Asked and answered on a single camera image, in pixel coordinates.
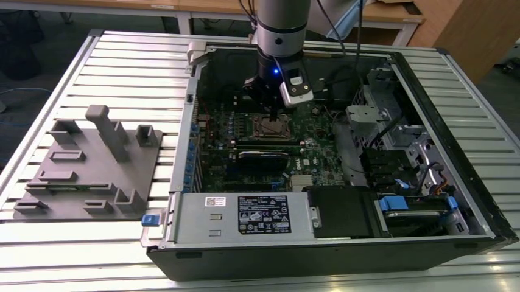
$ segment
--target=motherboard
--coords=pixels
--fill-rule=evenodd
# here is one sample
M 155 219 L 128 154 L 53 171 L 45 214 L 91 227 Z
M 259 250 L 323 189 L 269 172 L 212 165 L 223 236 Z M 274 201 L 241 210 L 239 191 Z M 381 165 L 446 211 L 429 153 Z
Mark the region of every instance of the motherboard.
M 343 185 L 333 116 L 305 104 L 275 118 L 200 99 L 203 192 L 299 192 Z

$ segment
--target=warning label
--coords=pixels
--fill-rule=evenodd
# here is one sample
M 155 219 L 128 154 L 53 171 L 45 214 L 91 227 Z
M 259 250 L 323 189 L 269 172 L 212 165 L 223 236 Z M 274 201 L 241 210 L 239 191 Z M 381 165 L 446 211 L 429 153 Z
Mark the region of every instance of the warning label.
M 239 196 L 238 232 L 242 234 L 291 233 L 287 196 Z

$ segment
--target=barcode sticker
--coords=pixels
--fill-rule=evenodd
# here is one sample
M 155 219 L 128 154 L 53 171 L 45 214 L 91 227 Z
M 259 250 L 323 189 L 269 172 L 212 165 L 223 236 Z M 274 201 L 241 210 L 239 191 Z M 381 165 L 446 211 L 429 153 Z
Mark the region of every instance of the barcode sticker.
M 207 196 L 204 201 L 206 207 L 224 207 L 226 197 L 224 196 Z

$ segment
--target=wooden desk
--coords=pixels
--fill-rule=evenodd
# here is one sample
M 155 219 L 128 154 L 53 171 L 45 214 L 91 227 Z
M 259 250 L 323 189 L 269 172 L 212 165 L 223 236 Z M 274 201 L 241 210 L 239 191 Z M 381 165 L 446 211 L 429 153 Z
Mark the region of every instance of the wooden desk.
M 247 20 L 238 0 L 179 0 L 179 8 L 190 18 Z M 394 46 L 406 46 L 424 22 L 422 15 L 410 15 L 401 4 L 376 2 L 363 9 L 363 27 L 398 30 Z
M 180 34 L 190 35 L 191 19 L 247 20 L 236 0 L 0 0 L 0 9 L 175 17 Z M 398 30 L 394 46 L 406 46 L 424 22 L 401 4 L 373 3 L 363 10 L 363 27 Z
M 238 0 L 179 0 L 179 10 L 230 14 L 243 13 Z M 424 22 L 424 16 L 409 14 L 401 4 L 376 2 L 365 6 L 363 21 L 421 24 Z

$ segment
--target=table leg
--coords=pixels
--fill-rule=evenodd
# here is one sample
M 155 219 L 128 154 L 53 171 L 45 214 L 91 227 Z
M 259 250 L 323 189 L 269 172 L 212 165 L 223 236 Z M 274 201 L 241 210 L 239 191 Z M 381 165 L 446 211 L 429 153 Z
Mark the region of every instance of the table leg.
M 187 11 L 178 11 L 178 22 L 179 22 L 179 31 L 182 35 L 192 34 L 192 22 L 191 22 L 191 13 Z
M 417 29 L 417 23 L 406 23 L 405 27 L 398 31 L 393 46 L 405 47 L 412 39 L 413 33 Z
M 71 24 L 72 23 L 72 12 L 71 13 L 60 12 L 59 14 L 61 15 L 63 22 L 65 24 Z

